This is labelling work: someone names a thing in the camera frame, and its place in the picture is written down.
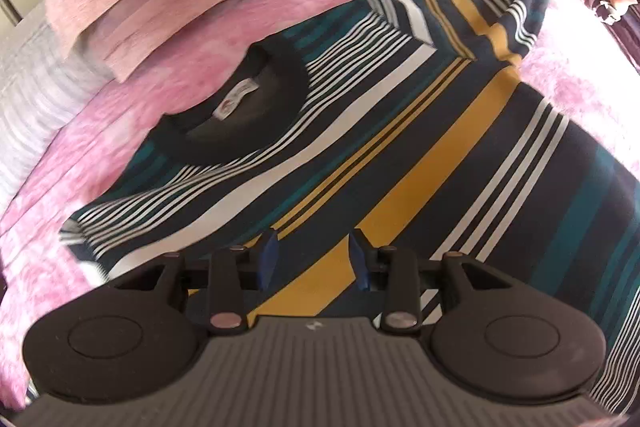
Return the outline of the striped knit sweater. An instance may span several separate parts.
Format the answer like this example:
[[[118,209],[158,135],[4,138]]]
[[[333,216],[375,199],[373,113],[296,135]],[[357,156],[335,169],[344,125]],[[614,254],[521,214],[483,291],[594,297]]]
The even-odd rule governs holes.
[[[29,426],[634,426],[639,183],[518,75],[548,0],[352,0],[251,44],[61,236],[99,285],[29,329]],[[276,230],[245,332],[209,258]],[[416,254],[378,327],[348,236]]]

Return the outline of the pink fuzzy bed blanket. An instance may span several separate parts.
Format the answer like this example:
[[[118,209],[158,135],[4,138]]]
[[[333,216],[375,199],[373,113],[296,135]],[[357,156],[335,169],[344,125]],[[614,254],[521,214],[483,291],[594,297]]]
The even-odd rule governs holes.
[[[108,84],[49,146],[1,220],[9,288],[1,303],[1,400],[20,409],[28,376],[22,342],[32,323],[88,287],[58,241],[63,221],[100,195],[158,118],[212,93],[245,48],[345,0],[230,0],[186,26],[124,82]],[[639,169],[639,78],[579,0],[551,0],[522,78]]]

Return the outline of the white pillow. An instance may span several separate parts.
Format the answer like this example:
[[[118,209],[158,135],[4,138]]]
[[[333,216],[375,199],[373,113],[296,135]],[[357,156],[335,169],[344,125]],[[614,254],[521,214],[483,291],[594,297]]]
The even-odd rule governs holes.
[[[42,3],[1,40],[1,209],[58,132],[113,80],[83,46],[64,56]]]

